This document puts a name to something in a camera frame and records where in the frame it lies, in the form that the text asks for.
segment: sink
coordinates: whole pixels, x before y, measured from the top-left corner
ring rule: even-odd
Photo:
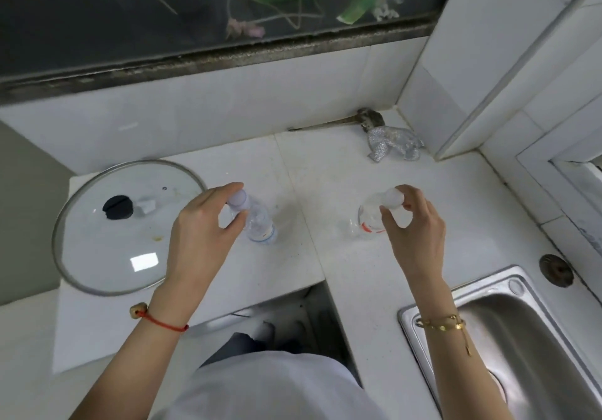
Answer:
[[[516,420],[602,419],[602,390],[519,266],[453,290],[460,315]],[[438,403],[418,308],[398,314]]]

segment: white shirt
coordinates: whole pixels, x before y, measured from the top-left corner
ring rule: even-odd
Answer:
[[[341,363],[320,355],[258,352],[197,370],[153,420],[384,420]]]

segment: pot lid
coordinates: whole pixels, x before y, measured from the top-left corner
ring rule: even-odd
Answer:
[[[52,233],[56,267],[72,286],[124,295],[163,280],[173,221],[205,190],[184,166],[165,160],[116,165],[65,204]]]

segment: person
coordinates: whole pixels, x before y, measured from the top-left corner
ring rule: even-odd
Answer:
[[[183,327],[199,307],[245,226],[245,212],[226,228],[218,225],[226,200],[242,187],[230,183],[207,190],[180,212],[172,229],[165,280],[148,306],[156,321]],[[413,212],[412,221],[400,228],[385,208],[382,220],[423,318],[443,418],[511,420],[466,329],[456,326],[461,318],[442,277],[446,225],[420,190],[397,188],[405,195],[404,208]],[[71,420],[146,419],[180,335],[140,320]],[[157,418],[385,418],[350,372],[324,356],[260,351],[208,363]]]

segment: plastic bottle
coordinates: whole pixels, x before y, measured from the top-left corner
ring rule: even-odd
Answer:
[[[245,190],[239,190],[228,198],[228,205],[233,212],[249,211],[245,232],[251,241],[261,244],[272,244],[276,241],[278,231],[266,206],[258,199],[248,195]]]
[[[389,189],[384,193],[370,195],[357,212],[359,228],[363,233],[384,233],[386,230],[382,224],[380,206],[384,206],[389,210],[398,209],[402,206],[403,200],[403,193],[397,189]]]

